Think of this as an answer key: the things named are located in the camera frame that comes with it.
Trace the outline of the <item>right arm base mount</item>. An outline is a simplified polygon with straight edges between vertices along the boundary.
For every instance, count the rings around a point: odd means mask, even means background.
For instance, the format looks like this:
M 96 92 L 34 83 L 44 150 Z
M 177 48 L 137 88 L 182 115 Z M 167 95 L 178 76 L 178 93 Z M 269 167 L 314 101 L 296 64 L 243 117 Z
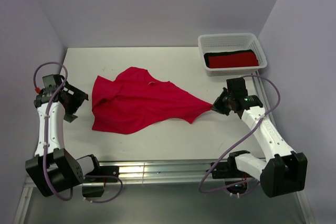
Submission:
M 243 154 L 250 154 L 249 151 L 236 151 L 229 154 L 227 161 L 220 162 L 214 170 L 211 172 L 212 179 L 233 179 L 237 178 L 237 181 L 233 182 L 224 182 L 224 185 L 231 185 L 239 181 L 245 181 L 247 178 L 251 178 L 251 176 L 246 173 L 242 172 L 237 169 L 235 157 Z M 228 187 L 225 189 L 225 192 L 228 193 L 230 196 L 244 196 L 252 192 L 255 189 L 256 185 L 252 189 L 248 189 L 248 183 L 242 183 L 239 185 L 235 185 L 232 187 Z

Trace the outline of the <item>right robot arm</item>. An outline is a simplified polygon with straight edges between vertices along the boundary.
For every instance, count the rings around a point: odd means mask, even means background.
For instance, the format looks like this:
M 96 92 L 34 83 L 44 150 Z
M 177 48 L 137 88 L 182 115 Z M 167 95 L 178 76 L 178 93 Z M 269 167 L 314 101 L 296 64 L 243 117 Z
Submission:
M 256 95 L 248 95 L 246 89 L 236 92 L 224 88 L 212 109 L 224 115 L 236 113 L 252 131 L 265 156 L 262 161 L 249 151 L 230 153 L 226 162 L 230 175 L 246 173 L 257 179 L 270 198 L 304 189 L 308 166 L 305 154 L 297 153 L 281 137 Z

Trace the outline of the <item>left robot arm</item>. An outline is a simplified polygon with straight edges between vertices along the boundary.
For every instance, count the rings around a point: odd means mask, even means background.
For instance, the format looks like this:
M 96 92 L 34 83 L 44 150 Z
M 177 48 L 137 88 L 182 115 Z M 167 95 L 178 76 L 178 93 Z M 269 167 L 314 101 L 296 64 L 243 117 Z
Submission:
M 39 117 L 39 138 L 34 157 L 27 160 L 25 169 L 40 193 L 49 197 L 102 176 L 97 158 L 86 155 L 73 158 L 65 149 L 64 122 L 73 122 L 88 95 L 66 83 L 53 97 L 57 84 L 46 83 L 36 96 L 34 105 Z

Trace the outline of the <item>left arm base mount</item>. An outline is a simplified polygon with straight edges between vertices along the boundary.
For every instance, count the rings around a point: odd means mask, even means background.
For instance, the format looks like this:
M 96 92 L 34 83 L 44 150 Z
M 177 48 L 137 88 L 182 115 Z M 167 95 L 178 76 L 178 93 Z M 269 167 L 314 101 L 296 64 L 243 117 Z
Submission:
M 82 196 L 89 199 L 100 199 L 107 183 L 117 183 L 119 166 L 101 166 L 97 172 L 85 176 L 82 184 Z

